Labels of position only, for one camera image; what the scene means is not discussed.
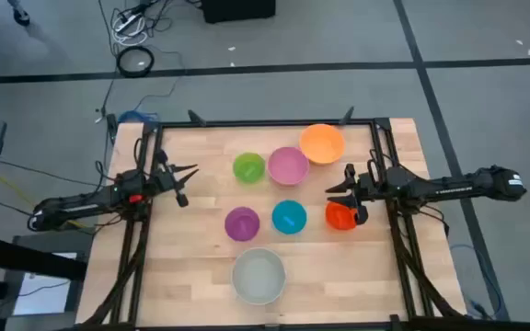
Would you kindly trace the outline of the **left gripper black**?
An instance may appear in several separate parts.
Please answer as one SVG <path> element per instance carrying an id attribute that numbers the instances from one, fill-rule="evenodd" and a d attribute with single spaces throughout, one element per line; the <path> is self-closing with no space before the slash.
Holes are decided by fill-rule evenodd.
<path id="1" fill-rule="evenodd" d="M 183 189 L 186 182 L 198 172 L 198 165 L 170 165 L 164 150 L 155 152 L 154 157 L 163 168 L 158 167 L 150 173 L 147 179 L 147 196 L 154 198 L 162 193 L 174 190 L 179 207 L 187 207 L 189 201 L 183 193 Z M 192 172 L 179 179 L 175 178 L 175 173 L 187 170 L 192 170 Z"/>

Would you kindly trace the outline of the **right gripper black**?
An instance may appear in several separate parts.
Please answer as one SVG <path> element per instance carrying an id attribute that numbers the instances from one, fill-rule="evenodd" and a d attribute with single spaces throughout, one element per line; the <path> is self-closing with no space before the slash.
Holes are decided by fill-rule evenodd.
<path id="1" fill-rule="evenodd" d="M 367 208 L 363 205 L 366 201 L 382 199 L 380 182 L 374 175 L 375 163 L 366 164 L 367 171 L 357 174 L 354 164 L 347 164 L 344 170 L 345 179 L 336 186 L 325 190 L 326 193 L 344 193 L 346 196 L 328 197 L 328 201 L 340 204 L 351 210 L 356 225 L 363 225 L 368 220 Z"/>

